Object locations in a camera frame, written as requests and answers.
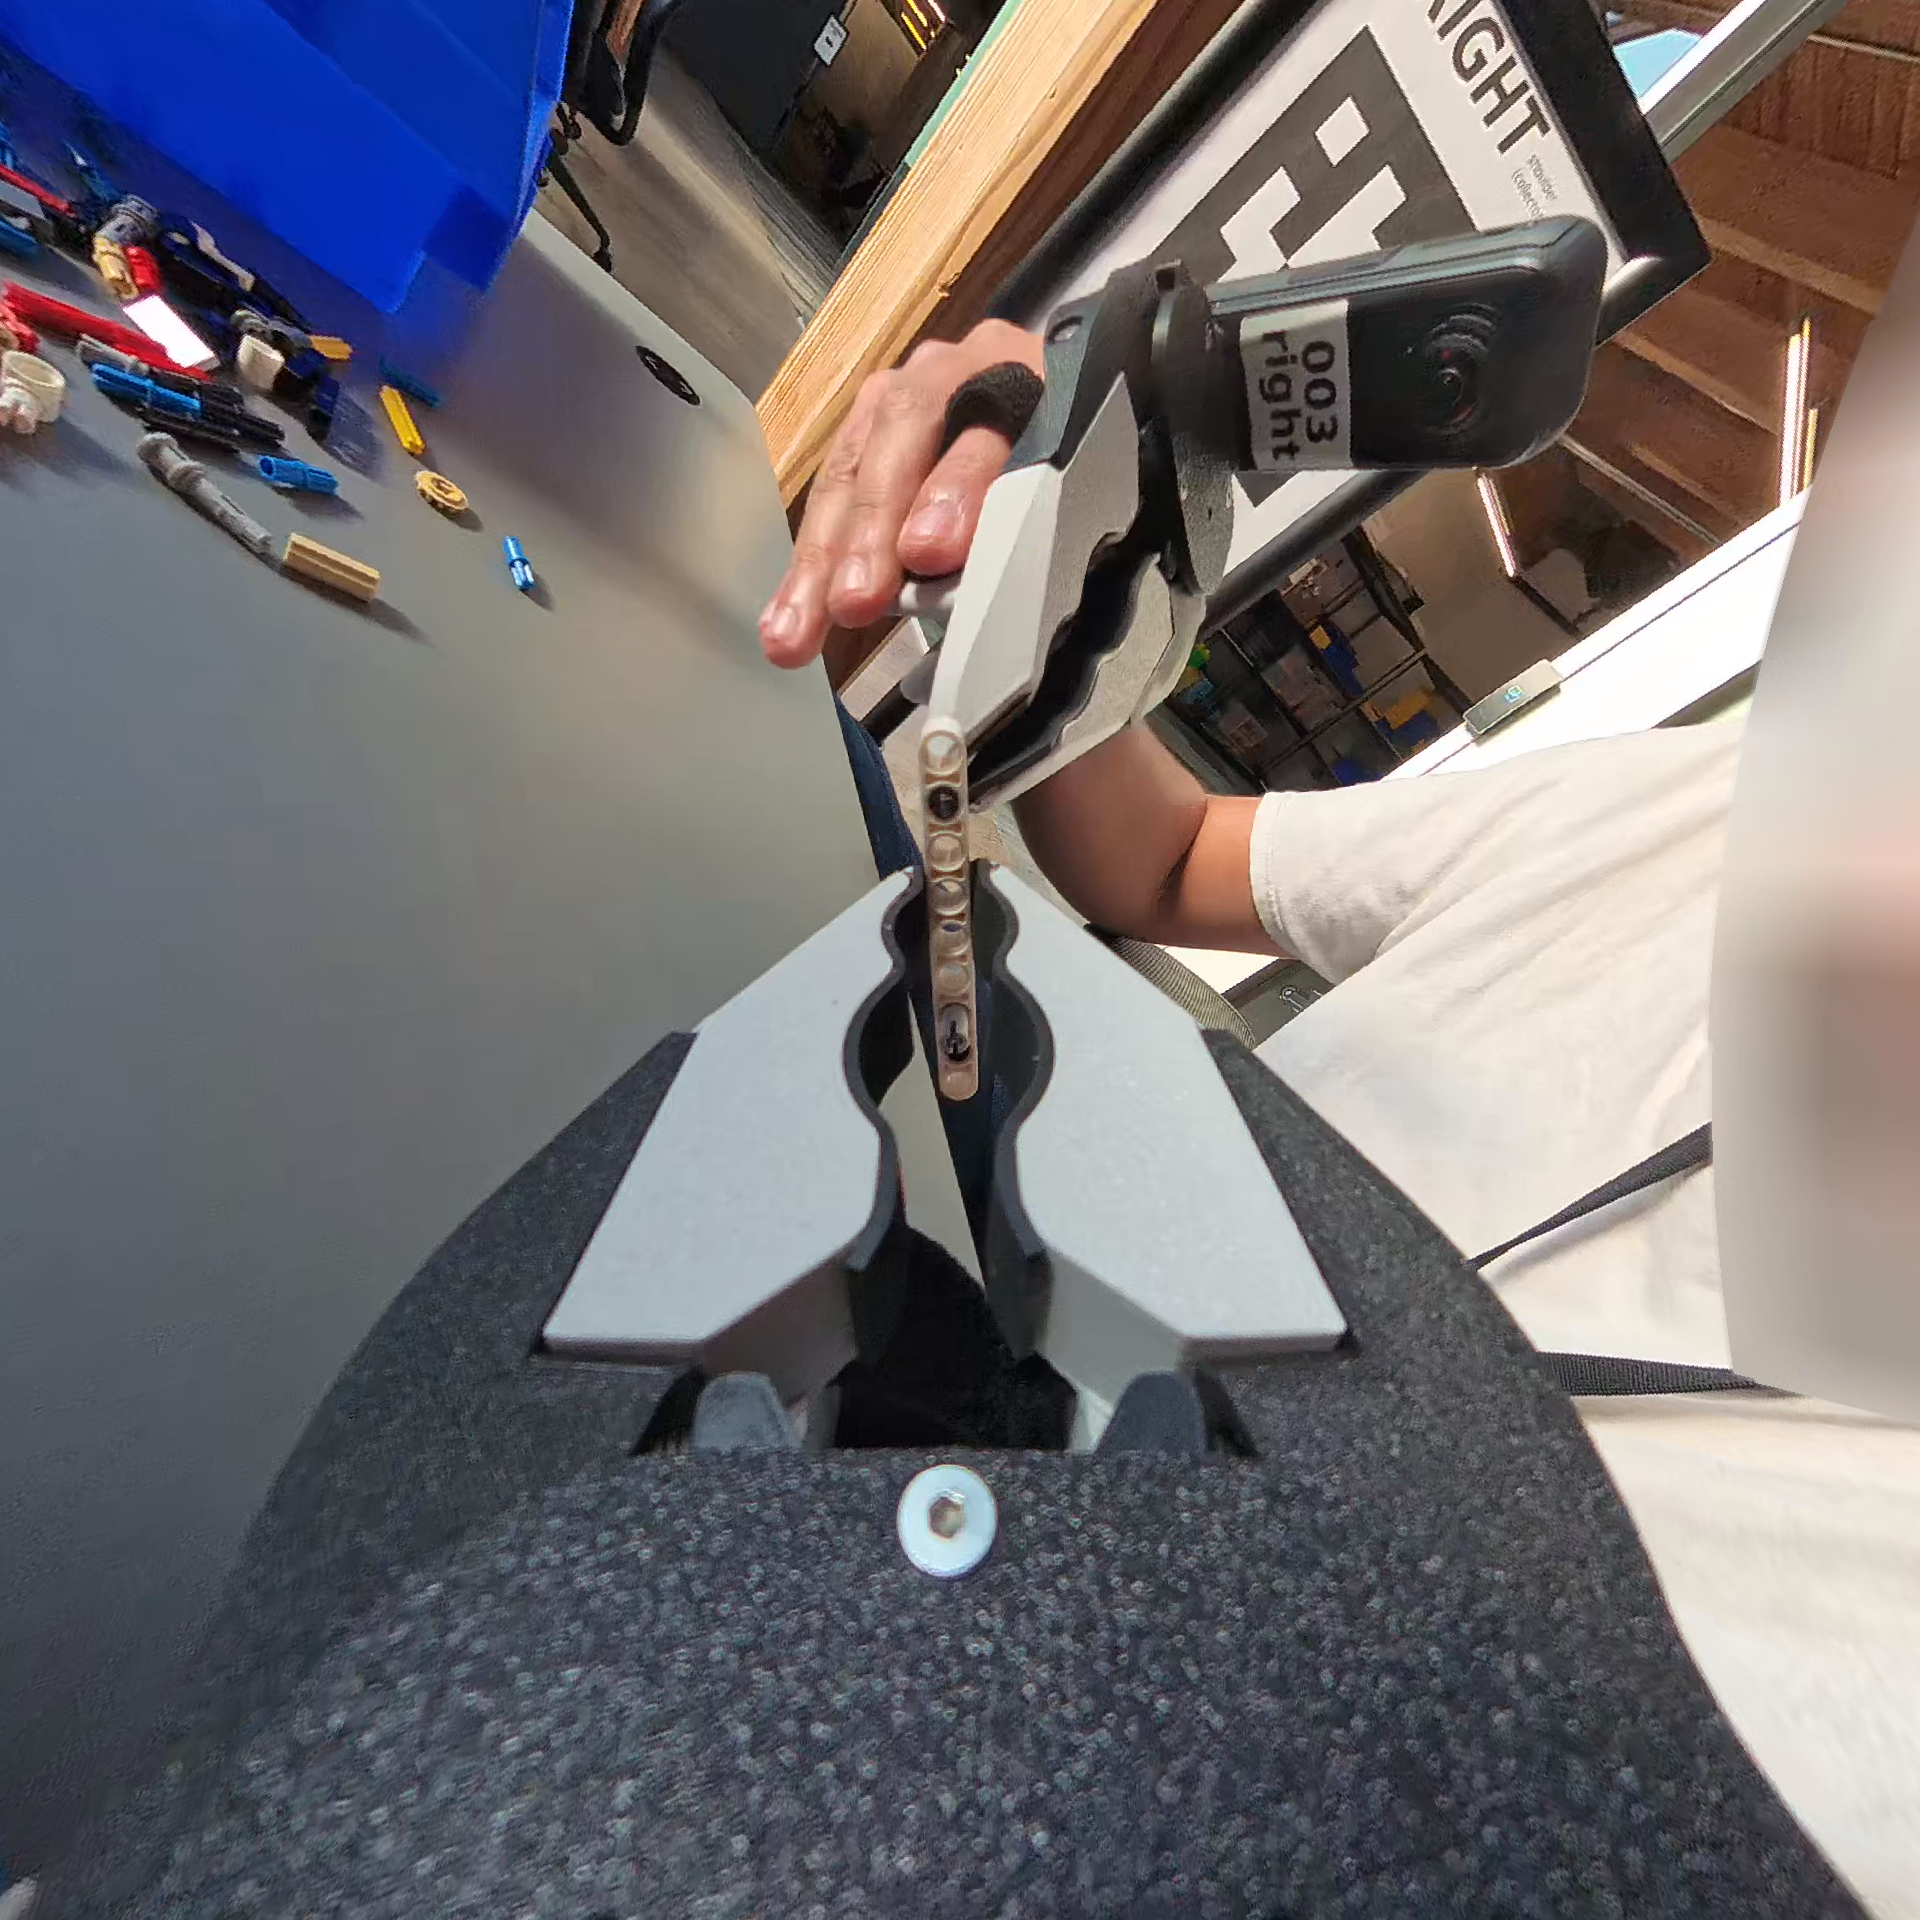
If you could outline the pile of coloured lego pieces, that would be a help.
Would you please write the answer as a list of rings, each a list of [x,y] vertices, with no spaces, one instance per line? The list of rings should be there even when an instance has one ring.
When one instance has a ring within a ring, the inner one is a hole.
[[[205,227],[121,192],[81,149],[60,195],[4,148],[4,445],[70,480],[144,473],[283,582],[385,616],[381,574],[313,536],[349,514],[335,471],[370,431],[351,346],[313,333]]]

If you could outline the blue plastic bin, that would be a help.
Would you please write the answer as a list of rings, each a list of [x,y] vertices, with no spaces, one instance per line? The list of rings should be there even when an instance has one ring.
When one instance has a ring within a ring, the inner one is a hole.
[[[383,313],[485,293],[534,204],[571,3],[7,3],[91,109]]]

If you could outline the wooden beam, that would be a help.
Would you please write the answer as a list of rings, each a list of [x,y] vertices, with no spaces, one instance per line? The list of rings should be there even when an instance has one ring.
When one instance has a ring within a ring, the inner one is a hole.
[[[1003,282],[1236,11],[1004,7],[955,103],[756,402],[781,500],[803,499],[860,383],[986,317]]]

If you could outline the person's right hand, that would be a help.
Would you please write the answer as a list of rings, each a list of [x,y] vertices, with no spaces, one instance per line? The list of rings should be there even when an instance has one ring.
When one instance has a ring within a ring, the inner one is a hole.
[[[1042,338],[984,321],[958,344],[924,344],[868,377],[815,471],[780,591],[758,618],[781,669],[815,661],[835,630],[888,613],[903,579],[942,579],[969,559],[984,500],[1010,452],[973,427],[946,445],[954,392],[1003,364],[1042,372]]]

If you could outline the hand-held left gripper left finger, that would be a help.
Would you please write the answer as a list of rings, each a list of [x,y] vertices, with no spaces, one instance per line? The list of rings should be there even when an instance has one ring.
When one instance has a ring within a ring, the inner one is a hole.
[[[540,1328],[558,1358],[758,1376],[813,1400],[858,1352],[856,1288],[905,1207],[882,1106],[917,1063],[882,877],[691,1036]]]

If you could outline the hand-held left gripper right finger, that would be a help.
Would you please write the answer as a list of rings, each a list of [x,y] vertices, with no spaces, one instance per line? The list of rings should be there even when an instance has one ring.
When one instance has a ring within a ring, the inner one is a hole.
[[[1068,1381],[1068,1451],[1141,1376],[1336,1351],[1347,1320],[1215,1057],[1230,1036],[1007,872],[979,875],[975,926],[1009,1092],[981,1271],[1013,1356]]]

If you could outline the black office chair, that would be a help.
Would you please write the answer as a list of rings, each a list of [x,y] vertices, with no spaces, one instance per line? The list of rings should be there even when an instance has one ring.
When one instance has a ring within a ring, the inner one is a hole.
[[[586,129],[616,149],[637,138],[654,63],[682,3],[574,3],[540,187],[555,186],[596,237],[593,263],[614,272],[610,235],[579,187],[568,153]]]

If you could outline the person's right forearm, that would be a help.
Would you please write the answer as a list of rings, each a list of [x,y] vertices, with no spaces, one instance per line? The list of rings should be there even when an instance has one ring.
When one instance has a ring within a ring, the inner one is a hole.
[[[1280,956],[1252,888],[1255,797],[1213,794],[1138,723],[1013,806],[1052,888],[1092,926],[1163,947]]]

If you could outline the tan lego beam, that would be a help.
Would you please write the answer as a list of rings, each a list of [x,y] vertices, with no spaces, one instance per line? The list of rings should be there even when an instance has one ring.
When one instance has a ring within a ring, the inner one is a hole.
[[[973,945],[971,757],[948,715],[933,713],[920,736],[924,824],[926,979],[933,1073],[942,1100],[979,1092],[981,1039]]]

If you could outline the person's blue jeans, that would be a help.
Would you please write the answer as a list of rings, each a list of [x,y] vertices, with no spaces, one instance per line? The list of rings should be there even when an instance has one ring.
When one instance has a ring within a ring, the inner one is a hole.
[[[909,829],[894,786],[894,775],[879,742],[839,698],[832,703],[832,712],[850,759],[852,781],[868,833],[877,875],[920,875],[924,872],[924,856]]]

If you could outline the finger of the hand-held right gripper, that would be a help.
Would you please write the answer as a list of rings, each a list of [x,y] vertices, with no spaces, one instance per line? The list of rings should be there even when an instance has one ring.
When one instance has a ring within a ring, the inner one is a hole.
[[[1068,612],[1042,612],[1041,563],[969,563],[981,613],[969,670],[984,688],[969,730],[971,812],[1030,788],[1123,727],[1185,657],[1190,598],[1151,556],[1095,556]]]
[[[1079,443],[1004,471],[981,512],[926,695],[926,751],[986,751],[1015,719],[1085,751],[1165,698],[1165,574],[1138,427],[1116,377]]]

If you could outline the shelf with storage bins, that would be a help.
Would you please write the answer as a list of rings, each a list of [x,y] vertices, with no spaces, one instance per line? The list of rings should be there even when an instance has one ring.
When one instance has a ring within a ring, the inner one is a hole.
[[[1347,534],[1203,636],[1151,728],[1213,794],[1384,780],[1468,705],[1426,646],[1421,608],[1366,533]]]

